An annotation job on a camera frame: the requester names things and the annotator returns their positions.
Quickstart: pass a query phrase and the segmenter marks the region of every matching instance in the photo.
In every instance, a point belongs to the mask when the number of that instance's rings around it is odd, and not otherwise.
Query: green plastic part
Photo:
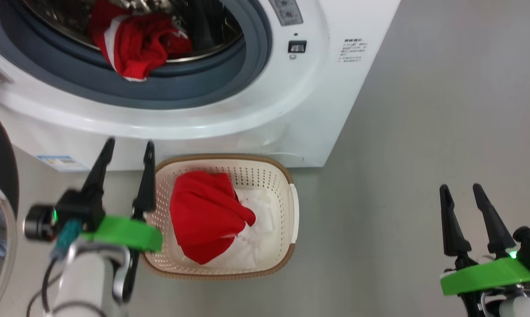
[[[142,221],[106,215],[96,232],[81,233],[88,241],[125,245],[130,249],[156,253],[161,251],[163,235]]]
[[[448,296],[525,282],[530,282],[530,271],[517,259],[501,258],[443,277],[441,289]]]

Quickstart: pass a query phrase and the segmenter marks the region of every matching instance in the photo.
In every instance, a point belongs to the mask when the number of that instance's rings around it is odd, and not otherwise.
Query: plastic basket
[[[266,189],[271,199],[274,230],[261,241],[255,269],[215,269],[185,259],[174,236],[170,219],[170,196],[178,176],[203,170],[228,173],[235,188]],[[164,277],[175,279],[232,280],[270,275],[281,269],[293,254],[298,237],[299,205],[289,171],[279,162],[251,155],[196,155],[172,158],[156,168],[156,210],[147,215],[149,225],[163,233],[160,253],[144,256],[147,265]]]

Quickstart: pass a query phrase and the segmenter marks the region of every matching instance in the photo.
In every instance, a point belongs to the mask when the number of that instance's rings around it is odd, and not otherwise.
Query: floor
[[[20,219],[84,180],[16,154]],[[475,259],[488,241],[472,183],[511,232],[530,226],[530,0],[402,1],[325,168],[292,173],[301,223],[284,269],[210,283],[161,279],[142,265],[130,314],[465,315],[440,291],[454,259],[442,253],[438,187],[450,186]],[[139,180],[110,173],[106,210],[129,214]],[[23,315],[48,250],[19,239],[0,317]]]

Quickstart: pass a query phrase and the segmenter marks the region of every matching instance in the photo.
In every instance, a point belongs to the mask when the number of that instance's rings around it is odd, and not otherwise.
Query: red cloth
[[[129,81],[147,80],[152,70],[165,64],[169,54],[193,50],[190,39],[175,28],[171,16],[132,16],[108,0],[94,4],[88,31],[104,58]]]
[[[245,224],[255,223],[253,211],[239,203],[229,175],[205,171],[177,177],[170,217],[182,251],[199,264],[222,254]]]

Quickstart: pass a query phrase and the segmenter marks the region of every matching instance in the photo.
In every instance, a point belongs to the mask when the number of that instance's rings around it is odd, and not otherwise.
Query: washing machine
[[[109,136],[111,170],[142,169],[146,140],[157,161],[230,152],[323,166],[400,0],[221,0],[221,40],[145,82],[121,78],[61,16],[70,2],[0,0],[0,120],[61,171],[89,169]]]

